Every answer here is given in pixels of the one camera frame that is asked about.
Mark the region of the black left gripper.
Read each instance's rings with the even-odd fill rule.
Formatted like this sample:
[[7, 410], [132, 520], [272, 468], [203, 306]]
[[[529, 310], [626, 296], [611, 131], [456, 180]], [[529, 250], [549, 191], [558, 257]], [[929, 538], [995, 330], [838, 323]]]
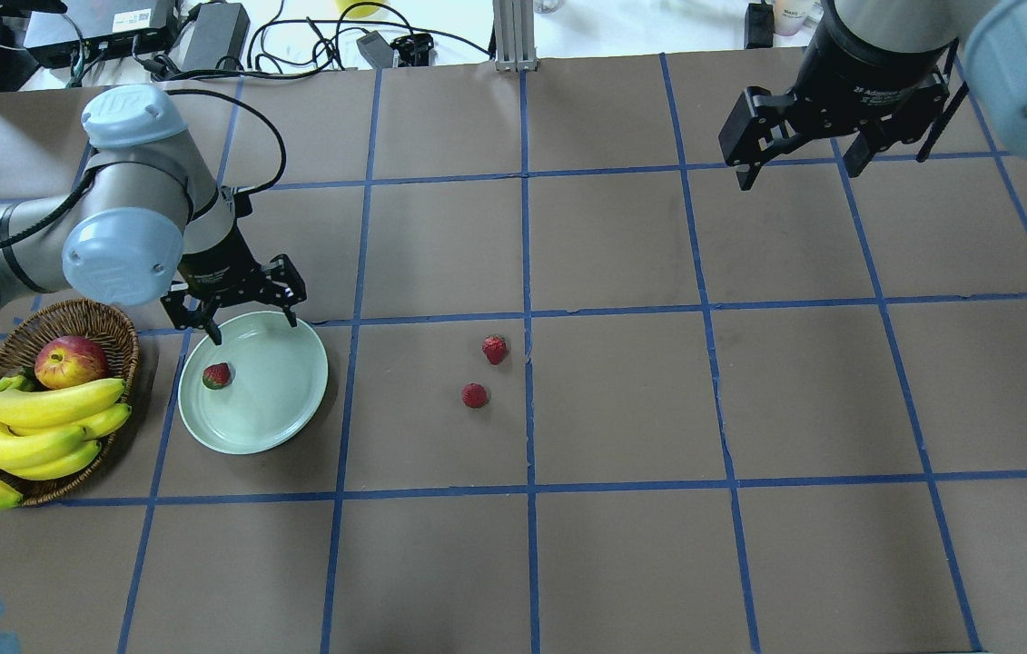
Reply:
[[222, 346], [215, 320], [221, 309], [262, 303], [280, 309], [289, 326], [298, 326], [293, 307], [307, 299], [304, 278], [286, 253], [260, 264], [246, 245], [219, 243], [210, 251], [184, 255], [178, 265], [181, 282], [173, 282], [160, 304], [177, 330], [199, 330], [214, 346]]

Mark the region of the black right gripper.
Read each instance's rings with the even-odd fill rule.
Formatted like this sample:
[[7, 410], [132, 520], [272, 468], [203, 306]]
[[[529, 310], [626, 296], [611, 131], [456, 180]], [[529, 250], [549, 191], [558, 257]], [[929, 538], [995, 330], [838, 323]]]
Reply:
[[937, 69], [893, 90], [857, 85], [835, 74], [807, 74], [779, 94], [746, 87], [722, 124], [719, 144], [743, 192], [751, 190], [767, 162], [840, 136], [854, 137], [844, 152], [844, 168], [857, 178], [876, 154], [921, 140], [948, 99], [948, 83]]

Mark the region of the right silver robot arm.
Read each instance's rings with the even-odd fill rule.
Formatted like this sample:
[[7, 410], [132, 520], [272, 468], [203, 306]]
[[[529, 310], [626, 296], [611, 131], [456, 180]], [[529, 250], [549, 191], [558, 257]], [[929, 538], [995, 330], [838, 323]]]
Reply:
[[851, 136], [855, 177], [896, 144], [919, 160], [966, 98], [1007, 153], [1027, 160], [1027, 1], [825, 1], [795, 82], [749, 86], [719, 133], [741, 190], [812, 141]]

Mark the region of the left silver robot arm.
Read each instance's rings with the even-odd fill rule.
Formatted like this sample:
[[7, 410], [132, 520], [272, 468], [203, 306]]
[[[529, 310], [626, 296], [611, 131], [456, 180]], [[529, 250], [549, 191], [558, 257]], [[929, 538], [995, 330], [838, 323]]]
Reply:
[[267, 191], [219, 183], [175, 103], [152, 85], [94, 97], [82, 127], [91, 156], [74, 189], [0, 207], [0, 311], [74, 290], [106, 305], [159, 302], [177, 330], [222, 333], [221, 309], [248, 302], [295, 323], [307, 288], [289, 256], [256, 260], [239, 221]]

